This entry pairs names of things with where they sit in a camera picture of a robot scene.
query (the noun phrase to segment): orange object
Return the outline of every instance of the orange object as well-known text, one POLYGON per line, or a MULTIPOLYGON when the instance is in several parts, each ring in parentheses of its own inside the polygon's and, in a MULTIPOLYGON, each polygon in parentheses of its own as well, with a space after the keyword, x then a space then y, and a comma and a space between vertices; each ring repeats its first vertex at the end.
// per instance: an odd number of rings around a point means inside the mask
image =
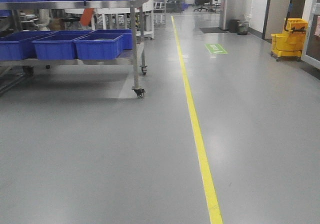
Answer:
POLYGON ((91 22, 91 18, 92 16, 94 15, 94 10, 93 9, 85 9, 83 11, 83 14, 80 18, 80 23, 83 25, 83 26, 88 26, 91 22))

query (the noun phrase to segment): gray trash bin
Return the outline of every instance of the gray trash bin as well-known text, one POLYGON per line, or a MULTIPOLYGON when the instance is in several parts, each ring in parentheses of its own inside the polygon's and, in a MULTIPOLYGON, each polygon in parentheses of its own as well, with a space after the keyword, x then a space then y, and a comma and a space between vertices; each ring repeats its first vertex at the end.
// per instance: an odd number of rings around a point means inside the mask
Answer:
POLYGON ((247 35, 249 31, 249 21, 239 21, 238 35, 247 35))

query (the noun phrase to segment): yellow floor line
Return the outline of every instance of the yellow floor line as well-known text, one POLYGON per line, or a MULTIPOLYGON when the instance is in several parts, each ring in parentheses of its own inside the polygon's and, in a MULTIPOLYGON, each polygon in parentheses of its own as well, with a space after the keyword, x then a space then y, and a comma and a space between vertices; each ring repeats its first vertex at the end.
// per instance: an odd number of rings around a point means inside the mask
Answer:
POLYGON ((192 123, 192 129, 193 129, 193 135, 195 137, 195 144, 197 148, 197 153, 198 153, 198 159, 199 159, 199 164, 200 164, 200 170, 202 174, 202 181, 203 181, 203 187, 205 189, 205 196, 206 196, 206 202, 209 210, 209 216, 210 216, 210 221, 211 224, 223 224, 221 212, 220 212, 220 207, 218 204, 218 199, 215 191, 215 186, 214 182, 212 179, 209 163, 208 163, 208 158, 207 158, 207 153, 205 152, 205 145, 204 145, 204 140, 201 134, 201 128, 199 125, 199 120, 198 116, 196 113, 196 108, 195 108, 195 103, 194 99, 192 97, 192 92, 189 84, 189 79, 188 79, 188 74, 186 71, 186 65, 185 61, 183 60, 183 55, 182 55, 182 50, 180 46, 180 40, 178 37, 178 32, 176 29, 176 25, 174 22, 174 17, 171 16, 172 24, 173 24, 173 30, 175 33, 175 41, 176 41, 176 46, 178 50, 178 55, 179 55, 179 60, 180 60, 180 66, 181 66, 181 71, 182 71, 182 76, 183 76, 183 82, 184 82, 184 89, 185 89, 185 94, 187 98, 187 103, 189 107, 189 113, 190 113, 190 118, 191 118, 191 123, 192 123))

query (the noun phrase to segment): black chair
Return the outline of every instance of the black chair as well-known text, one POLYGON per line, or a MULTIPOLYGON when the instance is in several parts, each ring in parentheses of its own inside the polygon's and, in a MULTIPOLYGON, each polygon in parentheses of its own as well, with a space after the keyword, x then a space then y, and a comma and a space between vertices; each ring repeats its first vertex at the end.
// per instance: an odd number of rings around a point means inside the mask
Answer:
POLYGON ((202 10, 209 11, 209 9, 205 7, 205 4, 206 4, 206 3, 202 3, 202 2, 199 1, 199 0, 194 0, 194 4, 195 4, 196 6, 200 6, 200 7, 194 9, 193 12, 195 12, 196 10, 198 10, 199 12, 201 12, 202 10))
POLYGON ((66 24, 65 29, 70 30, 72 28, 72 24, 74 22, 79 22, 80 21, 80 17, 74 17, 74 16, 67 17, 67 18, 61 19, 61 21, 66 24))

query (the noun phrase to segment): floor mat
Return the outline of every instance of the floor mat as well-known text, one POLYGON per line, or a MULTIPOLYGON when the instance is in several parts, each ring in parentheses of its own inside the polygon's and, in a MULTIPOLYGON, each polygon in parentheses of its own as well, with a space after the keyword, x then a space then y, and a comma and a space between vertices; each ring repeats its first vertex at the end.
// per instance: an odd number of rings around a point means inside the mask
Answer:
POLYGON ((204 34, 223 34, 228 33, 225 30, 221 30, 220 28, 199 28, 204 34))

